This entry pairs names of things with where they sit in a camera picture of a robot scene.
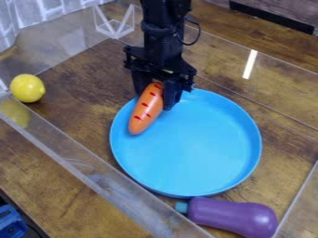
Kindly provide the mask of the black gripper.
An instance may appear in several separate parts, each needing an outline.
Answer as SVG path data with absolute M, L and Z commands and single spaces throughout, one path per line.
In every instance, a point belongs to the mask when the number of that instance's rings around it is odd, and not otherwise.
M 191 90 L 196 74 L 196 70 L 183 60 L 183 46 L 198 42 L 184 41 L 184 21 L 196 24 L 187 15 L 191 11 L 191 0 L 140 0 L 140 6 L 144 45 L 124 47 L 124 66 L 131 70 L 137 96 L 152 82 L 153 73 L 169 73 L 163 91 L 164 110 L 169 111 L 180 100 L 183 90 Z

